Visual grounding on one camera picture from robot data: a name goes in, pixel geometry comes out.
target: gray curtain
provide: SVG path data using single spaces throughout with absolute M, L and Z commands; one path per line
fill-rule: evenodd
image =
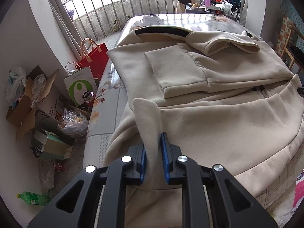
M 240 25 L 245 26 L 247 17 L 248 0 L 242 0 L 240 11 Z
M 81 60 L 81 37 L 71 21 L 61 0 L 49 0 L 50 7 L 59 28 L 78 61 Z

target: red bag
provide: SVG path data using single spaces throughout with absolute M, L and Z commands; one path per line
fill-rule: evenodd
M 92 51 L 87 54 L 83 50 L 85 41 L 90 41 L 92 45 Z M 109 57 L 107 55 L 107 46 L 105 43 L 98 45 L 96 42 L 92 39 L 84 39 L 81 42 L 81 61 L 78 63 L 81 68 L 90 67 L 93 77 L 98 78 L 99 80 L 102 77 L 103 71 L 105 69 L 105 66 L 107 65 L 107 62 L 109 60 Z

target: cardboard box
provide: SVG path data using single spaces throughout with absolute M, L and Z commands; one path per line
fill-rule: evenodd
M 39 66 L 37 66 L 27 78 L 27 83 L 24 90 L 24 96 L 19 101 L 17 107 L 12 110 L 9 108 L 6 118 L 12 124 L 17 126 L 16 140 L 19 140 L 23 135 L 30 131 L 35 126 L 39 125 L 42 120 L 44 125 L 56 127 L 58 119 L 63 113 L 64 96 L 53 85 L 58 70 L 46 79 L 44 90 L 40 95 L 39 102 L 34 109 L 31 109 L 32 91 L 31 86 L 33 80 L 39 74 L 44 74 Z
M 56 134 L 38 129 L 32 133 L 31 143 L 33 147 L 41 148 L 42 154 L 39 159 L 68 159 L 73 149 L 72 146 L 59 140 Z

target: zipper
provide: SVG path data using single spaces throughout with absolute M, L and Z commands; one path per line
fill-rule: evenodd
M 265 87 L 264 86 L 257 86 L 257 87 L 254 87 L 252 90 L 253 91 L 259 91 L 264 98 L 268 98 L 268 95 L 267 95 L 267 93 L 265 91 Z

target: paper bag handle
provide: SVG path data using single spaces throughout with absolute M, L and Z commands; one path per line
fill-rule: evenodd
M 92 45 L 92 50 L 94 49 L 94 45 L 93 44 L 95 44 L 96 46 L 97 46 L 97 49 L 98 49 L 98 51 L 99 52 L 101 52 L 102 50 L 101 50 L 101 48 L 100 48 L 100 46 L 93 40 L 93 39 L 83 39 L 82 41 L 81 41 L 81 59 L 83 59 L 84 58 L 84 56 L 83 56 L 83 53 L 85 54 L 85 57 L 86 57 L 86 59 L 87 59 L 87 61 L 88 61 L 88 63 L 89 62 L 91 62 L 92 60 L 91 60 L 91 58 L 87 55 L 87 53 L 83 50 L 83 47 L 84 47 L 84 44 L 85 44 L 85 42 L 86 41 L 90 41 L 90 43 L 91 43 L 91 45 Z
M 77 71 L 80 71 L 80 70 L 81 70 L 81 67 L 80 67 L 77 63 L 75 63 L 75 62 L 68 62 L 68 63 L 65 65 L 65 70 L 68 72 L 69 75 L 72 75 L 72 74 L 71 74 L 71 72 L 67 69 L 68 64 L 74 65 L 74 66 L 76 67 Z

